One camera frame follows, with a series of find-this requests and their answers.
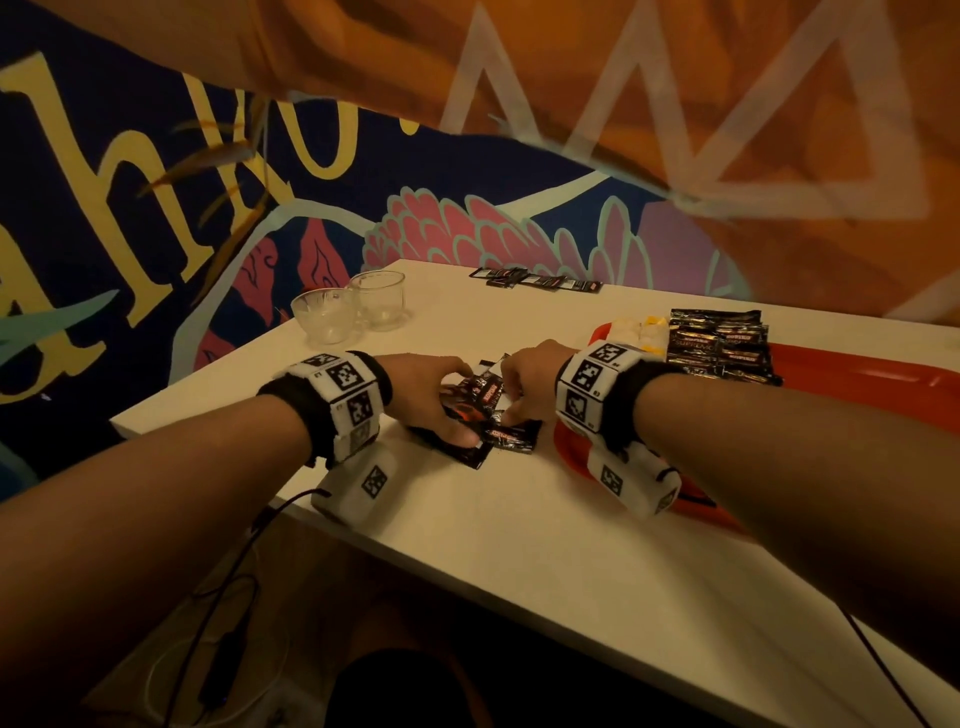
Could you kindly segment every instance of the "clear glass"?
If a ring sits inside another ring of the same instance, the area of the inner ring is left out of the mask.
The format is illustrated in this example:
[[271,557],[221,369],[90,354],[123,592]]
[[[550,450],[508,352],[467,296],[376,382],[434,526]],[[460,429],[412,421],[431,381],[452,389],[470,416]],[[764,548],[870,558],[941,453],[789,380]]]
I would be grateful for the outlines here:
[[368,271],[354,276],[350,288],[357,292],[357,308],[374,331],[396,328],[403,323],[405,299],[399,271]]
[[307,291],[294,298],[290,307],[311,347],[343,341],[356,323],[356,292],[349,288]]

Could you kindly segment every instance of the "table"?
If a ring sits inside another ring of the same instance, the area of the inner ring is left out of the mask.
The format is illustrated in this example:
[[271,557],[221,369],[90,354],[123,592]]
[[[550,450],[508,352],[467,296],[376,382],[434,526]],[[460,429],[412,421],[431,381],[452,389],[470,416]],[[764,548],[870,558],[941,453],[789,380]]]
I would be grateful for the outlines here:
[[[456,266],[391,267],[407,276],[411,320],[362,334],[351,348],[472,363],[544,338],[583,347],[597,325],[622,316],[761,307],[774,342],[960,371],[952,328],[610,285],[597,295],[502,290]],[[148,432],[248,397],[312,352],[289,322],[111,421],[126,437]],[[384,440],[410,437],[389,418],[383,429]],[[417,477],[357,531],[327,521],[307,498],[288,510],[731,722],[917,725],[828,599],[763,548],[711,526],[669,513],[635,521],[565,468],[550,428],[534,455],[494,450],[479,471],[417,453]],[[323,474],[300,469],[276,502]],[[930,723],[960,725],[960,692],[865,629]]]

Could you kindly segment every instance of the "wall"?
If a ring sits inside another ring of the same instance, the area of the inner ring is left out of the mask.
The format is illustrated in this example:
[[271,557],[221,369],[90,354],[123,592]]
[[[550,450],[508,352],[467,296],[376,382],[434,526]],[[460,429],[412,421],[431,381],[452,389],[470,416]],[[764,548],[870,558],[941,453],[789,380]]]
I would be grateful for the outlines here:
[[[0,498],[115,443],[110,416],[287,320],[304,286],[399,256],[751,297],[700,228],[637,187],[332,101],[274,105],[269,164],[257,155],[141,196],[240,134],[174,127],[242,123],[248,96],[21,0],[0,12]],[[268,214],[215,255],[264,182]]]

